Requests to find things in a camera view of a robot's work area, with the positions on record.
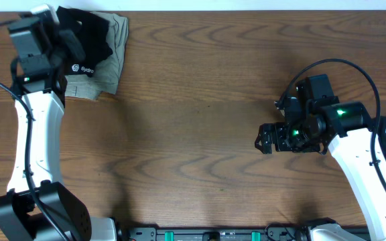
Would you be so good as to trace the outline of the black polo shirt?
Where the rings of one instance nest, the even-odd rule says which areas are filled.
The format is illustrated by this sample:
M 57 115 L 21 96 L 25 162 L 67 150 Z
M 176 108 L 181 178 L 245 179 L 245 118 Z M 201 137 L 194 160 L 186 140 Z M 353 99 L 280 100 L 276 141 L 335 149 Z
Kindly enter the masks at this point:
M 92 77 L 97 64 L 113 54 L 107 43 L 109 21 L 88 11 L 59 7 L 56 14 L 62 29 L 71 29 L 85 52 L 82 62 L 71 62 L 68 75 Z

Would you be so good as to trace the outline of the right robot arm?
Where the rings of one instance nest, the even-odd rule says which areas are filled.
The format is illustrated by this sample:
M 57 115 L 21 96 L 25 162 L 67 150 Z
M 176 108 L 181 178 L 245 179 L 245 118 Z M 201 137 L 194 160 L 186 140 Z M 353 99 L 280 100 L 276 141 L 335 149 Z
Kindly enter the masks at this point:
M 386 240 L 386 118 L 379 125 L 360 102 L 297 98 L 283 107 L 282 123 L 259 127 L 256 149 L 330 153 L 348 179 L 372 240 Z

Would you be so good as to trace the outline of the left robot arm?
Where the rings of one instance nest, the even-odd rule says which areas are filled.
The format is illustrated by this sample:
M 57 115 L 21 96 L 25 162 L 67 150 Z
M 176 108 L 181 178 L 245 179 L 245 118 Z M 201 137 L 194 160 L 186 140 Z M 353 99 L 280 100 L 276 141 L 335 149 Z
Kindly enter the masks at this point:
M 17 151 L 7 192 L 0 196 L 0 229 L 9 240 L 116 240 L 111 218 L 94 218 L 64 185 L 60 127 L 68 62 L 85 54 L 52 10 L 27 13 L 8 27 L 17 57 L 7 88 L 18 117 Z

